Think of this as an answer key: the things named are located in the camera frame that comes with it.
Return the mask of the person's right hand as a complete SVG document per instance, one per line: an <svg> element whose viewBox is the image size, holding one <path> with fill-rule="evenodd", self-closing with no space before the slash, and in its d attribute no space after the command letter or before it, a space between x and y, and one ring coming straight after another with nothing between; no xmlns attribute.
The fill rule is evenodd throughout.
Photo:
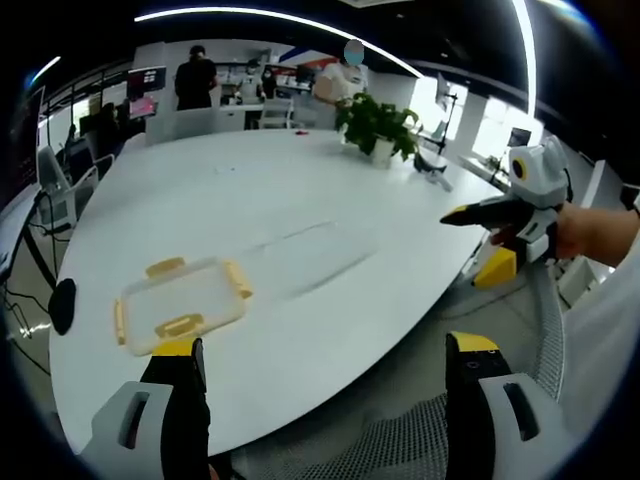
<svg viewBox="0 0 640 480"><path fill-rule="evenodd" d="M565 203L559 213L556 257L584 256L617 267L639 232L636 211L582 208Z"/></svg>

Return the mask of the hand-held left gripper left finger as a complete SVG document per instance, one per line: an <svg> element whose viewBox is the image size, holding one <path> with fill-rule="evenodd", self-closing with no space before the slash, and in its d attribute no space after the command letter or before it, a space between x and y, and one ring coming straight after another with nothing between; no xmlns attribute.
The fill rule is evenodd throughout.
<svg viewBox="0 0 640 480"><path fill-rule="evenodd" d="M80 458L97 479L209 479L206 393L200 338L156 347L94 415Z"/></svg>

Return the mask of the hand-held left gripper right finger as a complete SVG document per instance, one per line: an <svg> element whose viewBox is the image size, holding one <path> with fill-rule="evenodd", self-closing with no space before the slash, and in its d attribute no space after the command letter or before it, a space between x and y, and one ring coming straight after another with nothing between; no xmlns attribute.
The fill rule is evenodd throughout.
<svg viewBox="0 0 640 480"><path fill-rule="evenodd" d="M446 335L448 479L555 479L579 445L560 405L496 343Z"/></svg>

